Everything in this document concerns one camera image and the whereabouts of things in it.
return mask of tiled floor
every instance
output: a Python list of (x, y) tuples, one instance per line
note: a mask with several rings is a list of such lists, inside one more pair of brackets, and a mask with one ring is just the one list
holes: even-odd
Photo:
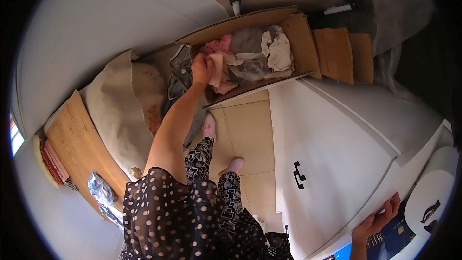
[[(245, 161), (241, 170), (244, 207), (267, 222), (267, 231), (283, 232), (280, 213), (275, 212), (273, 131), (268, 90), (212, 107), (210, 112), (217, 122), (210, 179), (218, 183), (218, 173), (235, 157), (242, 157)], [(201, 140), (199, 134), (191, 147)]]

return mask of red fabric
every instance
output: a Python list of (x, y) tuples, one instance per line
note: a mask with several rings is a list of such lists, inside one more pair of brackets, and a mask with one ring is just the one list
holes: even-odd
[(53, 168), (53, 165), (50, 163), (50, 160), (48, 159), (47, 154), (45, 153), (42, 140), (40, 140), (40, 152), (42, 153), (43, 162), (50, 171), (51, 176), (53, 176), (53, 178), (59, 185), (64, 186), (64, 183), (58, 175), (58, 172), (55, 170), (55, 168)]

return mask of woman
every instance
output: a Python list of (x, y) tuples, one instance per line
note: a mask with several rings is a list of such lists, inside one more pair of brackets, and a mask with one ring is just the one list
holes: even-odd
[(183, 142), (214, 64), (198, 54), (193, 84), (165, 115), (143, 177), (126, 186), (123, 206), (124, 259), (293, 259), (285, 233), (263, 234), (240, 198), (236, 158), (218, 187), (208, 179), (215, 120), (207, 114), (204, 139), (183, 158)]

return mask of clothes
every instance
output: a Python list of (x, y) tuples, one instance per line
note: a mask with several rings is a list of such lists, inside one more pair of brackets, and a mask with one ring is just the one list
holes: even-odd
[(117, 195), (112, 190), (111, 186), (101, 178), (98, 173), (91, 173), (88, 182), (90, 194), (98, 201), (106, 206), (114, 206), (117, 203)]
[(268, 67), (275, 72), (282, 72), (292, 66), (290, 42), (285, 33), (276, 37), (269, 46)]
[(217, 51), (232, 54), (232, 52), (230, 52), (231, 38), (231, 34), (223, 35), (220, 40), (212, 40), (211, 42), (205, 43), (205, 45), (199, 49), (199, 52), (205, 53), (206, 55), (216, 53)]
[(206, 59), (208, 58), (211, 58), (215, 63), (215, 70), (213, 70), (212, 78), (208, 84), (217, 88), (220, 86), (221, 75), (223, 72), (223, 55), (221, 53), (212, 53), (206, 57)]
[(59, 176), (59, 178), (61, 179), (61, 181), (63, 182), (63, 185), (64, 185), (64, 183), (66, 182), (66, 179), (61, 175), (61, 172), (58, 170), (55, 163), (53, 162), (53, 159), (51, 158), (50, 153), (48, 153), (48, 151), (47, 151), (47, 147), (44, 146), (43, 150), (45, 151), (45, 154), (46, 154), (48, 160), (50, 161), (50, 164), (53, 166), (53, 169), (55, 169), (55, 171), (58, 173), (58, 176)]
[(266, 74), (271, 73), (267, 67), (267, 58), (262, 53), (259, 58), (243, 61), (241, 65), (229, 66), (230, 72), (236, 77), (244, 79), (246, 82), (254, 83), (262, 80)]
[(230, 43), (230, 52), (233, 54), (241, 52), (259, 53), (264, 28), (260, 26), (246, 27), (233, 33)]
[(50, 160), (48, 159), (47, 154), (45, 153), (42, 140), (40, 140), (40, 153), (42, 154), (43, 162), (45, 163), (45, 166), (47, 166), (47, 169), (49, 170), (51, 176), (53, 176), (53, 179), (55, 179), (58, 185), (64, 186), (64, 182), (61, 180), (60, 176), (58, 175), (58, 172), (50, 163)]
[(61, 173), (61, 175), (64, 177), (64, 179), (66, 180), (67, 178), (69, 178), (69, 173), (64, 168), (63, 164), (61, 163), (61, 160), (58, 157), (58, 154), (56, 153), (53, 146), (50, 144), (49, 140), (45, 141), (45, 148), (48, 151), (48, 153), (50, 154), (50, 157), (53, 160), (53, 163), (56, 165), (56, 167), (58, 168), (58, 171)]
[(38, 167), (42, 171), (47, 181), (51, 185), (53, 185), (53, 187), (55, 187), (56, 189), (59, 189), (58, 183), (55, 181), (53, 176), (51, 176), (50, 171), (48, 170), (47, 166), (45, 165), (45, 162), (43, 161), (43, 156), (42, 156), (42, 153), (40, 152), (40, 137), (37, 135), (34, 135), (32, 139), (32, 144), (33, 144), (34, 157), (35, 157)]
[(78, 187), (72, 182), (71, 178), (67, 178), (66, 184), (69, 188), (73, 189), (74, 191), (78, 191)]
[(216, 94), (226, 94), (228, 91), (236, 88), (238, 84), (232, 83), (231, 78), (228, 72), (228, 65), (226, 64), (224, 60), (224, 53), (223, 52), (217, 52), (215, 54), (211, 54), (209, 56), (212, 56), (213, 61), (215, 62), (215, 68), (216, 70), (221, 70), (221, 79), (220, 83), (217, 87), (212, 86), (213, 91)]
[(269, 55), (268, 44), (272, 42), (273, 40), (271, 39), (271, 35), (269, 34), (269, 31), (266, 31), (265, 33), (263, 33), (261, 46), (262, 46), (262, 53), (265, 56)]
[(187, 185), (157, 167), (127, 183), (123, 259), (293, 260), (287, 234), (263, 234), (242, 210), (237, 174), (222, 175), (218, 189), (208, 179), (212, 147), (213, 139), (206, 137), (188, 154)]

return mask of cardboard sheet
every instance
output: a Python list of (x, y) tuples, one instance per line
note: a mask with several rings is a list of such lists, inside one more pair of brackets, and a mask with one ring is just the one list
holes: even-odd
[(374, 59), (372, 39), (369, 34), (350, 33), (348, 35), (353, 53), (353, 79), (355, 84), (374, 82)]
[(87, 186), (92, 172), (97, 172), (109, 183), (118, 196), (115, 207), (122, 211), (128, 178), (101, 141), (77, 91), (74, 91), (65, 107), (56, 115), (47, 131), (47, 138), (79, 192), (98, 214), (97, 201)]
[(353, 84), (353, 56), (346, 28), (313, 30), (323, 76)]

